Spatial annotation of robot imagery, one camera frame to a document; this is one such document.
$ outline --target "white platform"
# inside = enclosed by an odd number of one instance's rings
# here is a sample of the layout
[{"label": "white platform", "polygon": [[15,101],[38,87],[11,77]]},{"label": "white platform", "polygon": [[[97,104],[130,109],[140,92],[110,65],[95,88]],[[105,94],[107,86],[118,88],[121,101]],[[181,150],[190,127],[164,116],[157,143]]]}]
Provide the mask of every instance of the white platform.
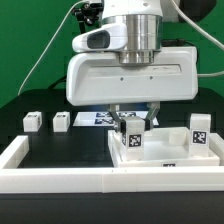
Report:
[{"label": "white platform", "polygon": [[[27,140],[18,136],[0,156],[1,164],[15,161],[19,152],[24,156]],[[223,165],[223,139],[210,134],[210,146]],[[14,164],[0,167],[0,194],[224,191],[223,166],[16,169]]]},{"label": "white platform", "polygon": [[123,161],[120,152],[120,134],[109,131],[108,145],[115,167],[163,167],[163,166],[219,166],[220,158],[214,153],[218,151],[213,144],[208,157],[189,157],[188,139],[183,146],[169,144],[169,133],[172,130],[185,130],[187,128],[158,128],[145,132],[144,159]]}]

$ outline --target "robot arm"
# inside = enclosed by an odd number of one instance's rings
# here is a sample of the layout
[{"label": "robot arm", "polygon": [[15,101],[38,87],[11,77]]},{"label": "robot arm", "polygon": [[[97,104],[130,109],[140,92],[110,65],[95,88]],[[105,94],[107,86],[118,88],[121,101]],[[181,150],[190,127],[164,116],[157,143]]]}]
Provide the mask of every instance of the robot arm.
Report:
[{"label": "robot arm", "polygon": [[194,98],[196,49],[161,47],[160,1],[105,0],[102,18],[102,28],[73,40],[81,53],[68,67],[67,99],[72,105]]}]

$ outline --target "white block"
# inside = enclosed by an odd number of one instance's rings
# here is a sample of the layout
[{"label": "white block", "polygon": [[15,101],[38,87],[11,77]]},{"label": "white block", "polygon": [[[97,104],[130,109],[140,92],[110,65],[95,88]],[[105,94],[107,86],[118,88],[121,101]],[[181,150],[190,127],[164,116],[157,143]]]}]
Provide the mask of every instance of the white block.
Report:
[{"label": "white block", "polygon": [[171,145],[183,146],[186,144],[187,132],[184,129],[174,129],[170,131],[169,143]]},{"label": "white block", "polygon": [[42,125],[41,112],[29,112],[23,119],[24,132],[37,132]]},{"label": "white block", "polygon": [[140,117],[123,117],[126,121],[126,132],[127,133],[142,133],[145,131],[145,121]]},{"label": "white block", "polygon": [[121,155],[123,161],[142,160],[144,157],[145,121],[139,117],[124,117],[126,133],[121,135]]},{"label": "white block", "polygon": [[54,132],[67,132],[70,125],[70,113],[58,112],[53,119]]},{"label": "white block", "polygon": [[210,114],[191,115],[189,156],[208,156],[210,126]]}]

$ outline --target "cube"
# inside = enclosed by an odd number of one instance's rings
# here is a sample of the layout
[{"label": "cube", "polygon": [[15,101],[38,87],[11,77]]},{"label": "cube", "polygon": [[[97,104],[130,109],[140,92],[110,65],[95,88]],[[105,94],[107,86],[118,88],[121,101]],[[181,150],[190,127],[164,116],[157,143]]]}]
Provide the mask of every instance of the cube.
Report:
[{"label": "cube", "polygon": [[54,132],[67,132],[70,125],[70,113],[58,112],[53,119]]},{"label": "cube", "polygon": [[24,132],[38,132],[42,125],[41,112],[29,112],[23,119]]},{"label": "cube", "polygon": [[210,114],[191,115],[189,156],[208,156],[210,127]]}]

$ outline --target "black cable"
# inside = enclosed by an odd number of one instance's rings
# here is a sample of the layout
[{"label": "black cable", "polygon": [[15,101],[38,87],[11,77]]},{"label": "black cable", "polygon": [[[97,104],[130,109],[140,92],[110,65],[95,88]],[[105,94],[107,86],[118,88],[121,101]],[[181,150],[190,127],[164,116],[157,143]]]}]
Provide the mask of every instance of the black cable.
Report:
[{"label": "black cable", "polygon": [[52,83],[47,89],[52,90],[54,89],[59,83],[66,82],[67,76],[63,76],[60,79],[58,79],[56,82]]}]

